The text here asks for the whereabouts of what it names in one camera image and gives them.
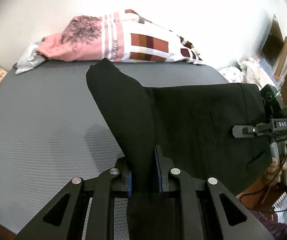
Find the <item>person's right hand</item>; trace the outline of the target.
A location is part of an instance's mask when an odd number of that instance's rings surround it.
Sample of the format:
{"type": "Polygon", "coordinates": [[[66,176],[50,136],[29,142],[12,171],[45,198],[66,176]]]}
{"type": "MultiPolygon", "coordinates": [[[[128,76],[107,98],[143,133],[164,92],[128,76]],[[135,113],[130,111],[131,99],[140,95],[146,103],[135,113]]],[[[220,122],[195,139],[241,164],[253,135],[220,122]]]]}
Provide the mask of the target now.
{"type": "Polygon", "coordinates": [[[287,158],[282,168],[279,167],[279,163],[279,159],[272,157],[271,165],[267,168],[267,171],[261,177],[261,182],[264,186],[274,186],[281,182],[281,174],[287,170],[287,158]]]}

